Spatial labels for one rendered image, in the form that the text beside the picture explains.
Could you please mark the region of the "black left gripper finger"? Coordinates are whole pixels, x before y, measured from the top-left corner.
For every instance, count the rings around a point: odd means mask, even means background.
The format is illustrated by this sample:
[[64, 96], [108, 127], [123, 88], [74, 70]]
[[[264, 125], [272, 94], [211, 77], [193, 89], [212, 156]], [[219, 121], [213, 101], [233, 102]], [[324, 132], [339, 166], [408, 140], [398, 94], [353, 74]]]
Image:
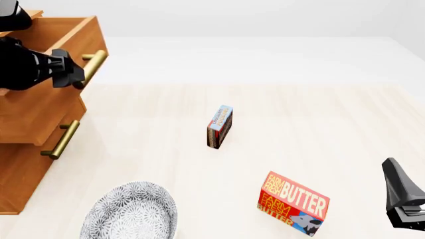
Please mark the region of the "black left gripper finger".
[[69, 86], [84, 86], [84, 69], [77, 65], [72, 59], [67, 59], [67, 73]]

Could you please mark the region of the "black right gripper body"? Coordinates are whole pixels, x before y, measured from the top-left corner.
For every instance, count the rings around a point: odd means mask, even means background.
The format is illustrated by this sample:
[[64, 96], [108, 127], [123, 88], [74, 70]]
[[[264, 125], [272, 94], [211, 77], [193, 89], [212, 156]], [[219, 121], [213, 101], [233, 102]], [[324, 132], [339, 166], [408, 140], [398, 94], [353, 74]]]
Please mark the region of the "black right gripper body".
[[413, 200], [394, 206], [386, 212], [394, 228], [425, 231], [425, 212], [420, 212], [425, 200]]

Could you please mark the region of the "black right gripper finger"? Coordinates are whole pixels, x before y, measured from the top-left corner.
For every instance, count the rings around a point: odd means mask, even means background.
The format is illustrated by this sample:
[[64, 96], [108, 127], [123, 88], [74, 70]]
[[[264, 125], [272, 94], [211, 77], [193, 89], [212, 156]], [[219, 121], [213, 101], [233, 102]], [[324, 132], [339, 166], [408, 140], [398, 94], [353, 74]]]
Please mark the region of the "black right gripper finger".
[[410, 179], [396, 159], [386, 159], [382, 170], [386, 183], [386, 208], [425, 204], [425, 192]]

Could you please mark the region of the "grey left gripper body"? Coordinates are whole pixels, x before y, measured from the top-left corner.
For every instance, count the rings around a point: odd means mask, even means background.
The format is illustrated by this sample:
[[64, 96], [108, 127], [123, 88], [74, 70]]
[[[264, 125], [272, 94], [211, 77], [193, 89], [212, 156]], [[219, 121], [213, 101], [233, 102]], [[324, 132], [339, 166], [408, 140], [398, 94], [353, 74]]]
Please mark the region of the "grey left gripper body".
[[52, 70], [53, 87], [63, 88], [71, 85], [70, 74], [72, 73], [72, 64], [69, 53], [63, 49], [53, 49], [49, 60], [49, 68]]

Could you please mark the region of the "wooden drawer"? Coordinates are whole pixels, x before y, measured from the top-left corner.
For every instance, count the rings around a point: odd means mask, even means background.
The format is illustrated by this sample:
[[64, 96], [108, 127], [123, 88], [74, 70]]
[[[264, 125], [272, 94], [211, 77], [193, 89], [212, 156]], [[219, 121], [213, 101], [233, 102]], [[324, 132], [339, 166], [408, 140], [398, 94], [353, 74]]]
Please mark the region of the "wooden drawer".
[[[83, 54], [94, 54], [98, 50], [108, 53], [98, 18], [95, 16], [35, 17], [29, 29], [0, 33], [0, 37], [19, 39], [28, 49], [45, 54], [51, 54], [53, 49], [63, 49], [68, 51], [71, 59], [80, 67], [88, 63], [82, 59]], [[52, 87], [52, 80], [41, 84]], [[0, 95], [8, 91], [10, 90], [0, 89]]]
[[0, 95], [0, 143], [42, 145], [81, 91], [41, 84]]

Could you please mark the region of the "wooden drawer, closed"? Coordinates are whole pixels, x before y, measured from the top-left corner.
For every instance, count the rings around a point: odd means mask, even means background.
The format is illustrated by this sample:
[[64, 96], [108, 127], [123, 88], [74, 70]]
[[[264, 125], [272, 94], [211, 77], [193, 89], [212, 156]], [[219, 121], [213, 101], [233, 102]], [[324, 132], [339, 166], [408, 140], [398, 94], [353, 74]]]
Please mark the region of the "wooden drawer, closed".
[[42, 145], [81, 91], [41, 84], [0, 95], [0, 143]]

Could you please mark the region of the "wooden cabinet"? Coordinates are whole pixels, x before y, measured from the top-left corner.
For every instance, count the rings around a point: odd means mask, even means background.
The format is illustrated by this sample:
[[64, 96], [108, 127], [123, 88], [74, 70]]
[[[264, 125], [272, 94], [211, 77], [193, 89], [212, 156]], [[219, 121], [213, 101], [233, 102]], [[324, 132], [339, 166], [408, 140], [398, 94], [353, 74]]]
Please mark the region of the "wooden cabinet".
[[[44, 17], [42, 11], [29, 11], [32, 19]], [[51, 151], [64, 133], [59, 125], [80, 122], [86, 106], [79, 96], [42, 145], [0, 143], [0, 214], [19, 214], [52, 165], [41, 151]]]

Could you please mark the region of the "chocolate pudding box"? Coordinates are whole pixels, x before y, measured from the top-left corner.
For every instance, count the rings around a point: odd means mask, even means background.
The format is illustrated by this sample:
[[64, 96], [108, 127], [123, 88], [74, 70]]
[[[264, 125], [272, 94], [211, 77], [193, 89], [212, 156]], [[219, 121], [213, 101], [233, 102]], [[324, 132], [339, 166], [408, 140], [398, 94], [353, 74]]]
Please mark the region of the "chocolate pudding box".
[[233, 107], [222, 105], [207, 126], [207, 146], [219, 149], [232, 127]]

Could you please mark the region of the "red butter box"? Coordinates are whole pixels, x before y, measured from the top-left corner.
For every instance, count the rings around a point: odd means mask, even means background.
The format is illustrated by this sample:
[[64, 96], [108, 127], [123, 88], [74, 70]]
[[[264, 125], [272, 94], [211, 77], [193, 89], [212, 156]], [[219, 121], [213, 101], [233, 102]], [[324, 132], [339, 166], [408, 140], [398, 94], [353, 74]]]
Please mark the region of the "red butter box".
[[257, 208], [308, 236], [325, 220], [330, 199], [273, 171], [261, 187]]

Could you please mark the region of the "grey patterned bowl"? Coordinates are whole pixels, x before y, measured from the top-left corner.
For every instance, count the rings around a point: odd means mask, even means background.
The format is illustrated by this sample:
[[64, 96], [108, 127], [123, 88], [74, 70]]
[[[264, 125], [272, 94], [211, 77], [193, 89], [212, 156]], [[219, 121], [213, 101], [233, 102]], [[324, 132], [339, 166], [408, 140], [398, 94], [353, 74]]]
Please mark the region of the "grey patterned bowl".
[[147, 181], [130, 182], [97, 200], [79, 239], [175, 239], [177, 219], [167, 189]]

